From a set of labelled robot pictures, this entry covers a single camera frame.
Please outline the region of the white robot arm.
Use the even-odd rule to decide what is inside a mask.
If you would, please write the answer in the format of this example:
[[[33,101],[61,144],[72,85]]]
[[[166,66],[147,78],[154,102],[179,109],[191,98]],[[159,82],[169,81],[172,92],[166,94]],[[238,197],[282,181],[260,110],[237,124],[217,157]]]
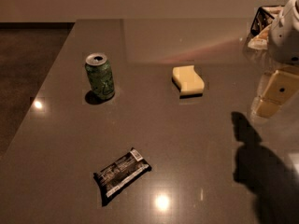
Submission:
[[[253,104],[260,117],[272,117],[299,91],[299,0],[260,7],[251,26],[250,49],[265,51],[274,70],[264,74]]]

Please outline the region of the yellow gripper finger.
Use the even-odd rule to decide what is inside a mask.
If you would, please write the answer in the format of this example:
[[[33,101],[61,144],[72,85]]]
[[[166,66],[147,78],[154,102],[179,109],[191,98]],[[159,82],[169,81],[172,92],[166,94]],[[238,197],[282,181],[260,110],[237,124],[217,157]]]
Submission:
[[[271,118],[299,91],[299,68],[288,65],[265,73],[253,100],[253,114]]]

